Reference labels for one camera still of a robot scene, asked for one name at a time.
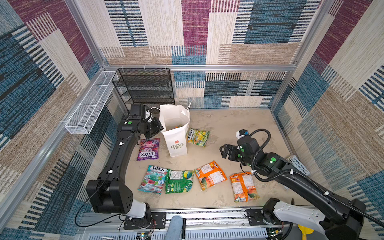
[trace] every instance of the table surface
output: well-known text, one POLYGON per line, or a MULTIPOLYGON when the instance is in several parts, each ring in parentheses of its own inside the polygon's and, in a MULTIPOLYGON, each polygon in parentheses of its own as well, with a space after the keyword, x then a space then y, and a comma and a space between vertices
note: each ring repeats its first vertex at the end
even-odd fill
MULTIPOLYGON (((271 132, 271 140, 265 146, 265 152, 275 152, 282 157, 289 157, 290 153, 280 134, 280 131, 268 109, 225 109, 225 110, 191 110, 189 126, 195 129, 210 131, 205 147, 187 144, 188 154, 179 157, 170 157, 162 133, 155 137, 160 138, 159 159, 137 161, 139 146, 132 152, 127 172, 125 185, 133 192, 133 197, 141 202, 147 202, 152 209, 173 208, 203 208, 203 207, 242 207, 263 206, 270 197, 278 198, 285 202, 295 199, 296 205, 308 205, 304 198, 294 191, 286 190, 276 181, 260 182, 253 177, 259 199, 249 202, 234 202, 234 195, 230 180, 218 183, 213 187, 201 190, 199 181, 194 175, 193 186, 189 192, 165 194, 165 188, 161 195, 138 191, 141 181, 147 171, 148 165, 169 168, 171 170, 193 170, 211 161, 215 161, 224 171, 227 177, 241 172, 240 164, 221 157, 219 147, 228 144, 236 144, 236 132, 246 129, 250 132, 265 128, 271 132)), ((258 132, 253 137, 261 145, 266 140, 266 133, 258 132)))

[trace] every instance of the black wire rack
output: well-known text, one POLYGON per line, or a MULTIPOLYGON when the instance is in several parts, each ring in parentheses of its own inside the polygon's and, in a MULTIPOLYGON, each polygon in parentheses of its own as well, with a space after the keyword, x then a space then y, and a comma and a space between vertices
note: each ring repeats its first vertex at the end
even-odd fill
POLYGON ((161 104, 175 104, 172 80, 168 68, 120 68, 117 81, 112 81, 128 109, 132 103, 160 108, 161 104))

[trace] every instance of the yellow object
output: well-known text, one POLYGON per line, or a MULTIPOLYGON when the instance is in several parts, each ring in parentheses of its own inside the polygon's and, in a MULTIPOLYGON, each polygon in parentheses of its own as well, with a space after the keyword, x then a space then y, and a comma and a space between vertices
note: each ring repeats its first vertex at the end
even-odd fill
POLYGON ((299 225, 299 228, 300 228, 301 232, 303 233, 301 240, 307 240, 307 234, 313 233, 313 229, 310 229, 308 227, 304 227, 304 226, 299 225))

